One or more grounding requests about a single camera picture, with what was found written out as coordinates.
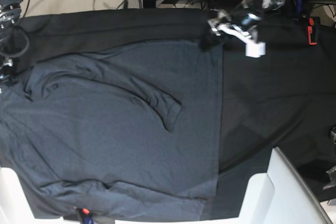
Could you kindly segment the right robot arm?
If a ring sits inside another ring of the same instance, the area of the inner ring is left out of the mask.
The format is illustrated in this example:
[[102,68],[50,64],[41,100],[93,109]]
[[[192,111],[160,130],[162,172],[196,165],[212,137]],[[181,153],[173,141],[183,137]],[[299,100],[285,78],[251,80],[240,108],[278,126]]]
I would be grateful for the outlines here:
[[[21,3],[23,0],[1,0],[1,83],[4,83],[10,74],[9,68],[14,63],[13,60],[23,56],[29,49],[30,38],[26,30],[21,26],[21,22],[26,16],[22,12]],[[25,46],[18,52],[6,52],[4,49],[15,33],[20,34]]]

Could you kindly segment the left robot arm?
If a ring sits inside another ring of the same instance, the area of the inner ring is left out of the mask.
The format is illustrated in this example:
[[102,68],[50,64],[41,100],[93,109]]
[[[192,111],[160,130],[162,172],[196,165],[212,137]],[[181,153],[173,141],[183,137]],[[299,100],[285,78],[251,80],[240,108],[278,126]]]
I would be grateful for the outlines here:
[[207,21],[208,31],[200,42],[200,49],[208,51],[235,37],[245,44],[245,55],[259,58],[266,54],[266,43],[258,38],[258,24],[269,14],[285,5],[286,0],[241,0],[236,7],[220,8]]

